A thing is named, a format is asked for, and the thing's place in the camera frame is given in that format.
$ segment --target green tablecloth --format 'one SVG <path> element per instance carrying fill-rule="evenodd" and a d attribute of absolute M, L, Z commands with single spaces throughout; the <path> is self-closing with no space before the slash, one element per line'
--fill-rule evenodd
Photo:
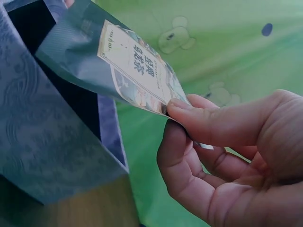
<path fill-rule="evenodd" d="M 301 0 L 96 2 L 158 51 L 187 93 L 219 106 L 261 98 L 277 88 L 303 94 Z M 141 222 L 203 226 L 169 197 L 158 171 L 156 152 L 166 119 L 121 104 L 118 114 Z"/>

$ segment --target tea packet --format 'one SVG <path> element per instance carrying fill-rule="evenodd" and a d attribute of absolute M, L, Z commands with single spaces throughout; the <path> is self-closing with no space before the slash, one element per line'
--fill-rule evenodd
<path fill-rule="evenodd" d="M 70 83 L 167 118 L 172 98 L 190 104 L 173 68 L 138 34 L 90 0 L 73 3 L 36 56 Z"/>

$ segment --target blue gift box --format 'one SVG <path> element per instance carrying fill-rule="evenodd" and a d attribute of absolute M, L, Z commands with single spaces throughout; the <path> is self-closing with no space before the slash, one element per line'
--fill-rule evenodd
<path fill-rule="evenodd" d="M 0 174 L 48 204 L 127 174 L 128 166 L 115 102 L 58 81 L 13 24 L 10 12 L 39 2 L 0 3 Z M 67 10 L 61 0 L 44 3 L 55 21 Z"/>

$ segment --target hand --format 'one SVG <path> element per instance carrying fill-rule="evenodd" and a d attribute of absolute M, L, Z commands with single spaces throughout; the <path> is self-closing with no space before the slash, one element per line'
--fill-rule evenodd
<path fill-rule="evenodd" d="M 303 226 L 303 97 L 278 90 L 223 108 L 188 99 L 194 107 L 174 99 L 169 115 L 214 150 L 167 122 L 157 161 L 170 196 L 215 227 Z"/>

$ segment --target table surface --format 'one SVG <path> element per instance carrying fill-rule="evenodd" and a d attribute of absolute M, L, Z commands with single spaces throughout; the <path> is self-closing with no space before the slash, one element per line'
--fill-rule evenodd
<path fill-rule="evenodd" d="M 128 176 L 48 206 L 0 176 L 0 226 L 138 227 L 139 220 Z"/>

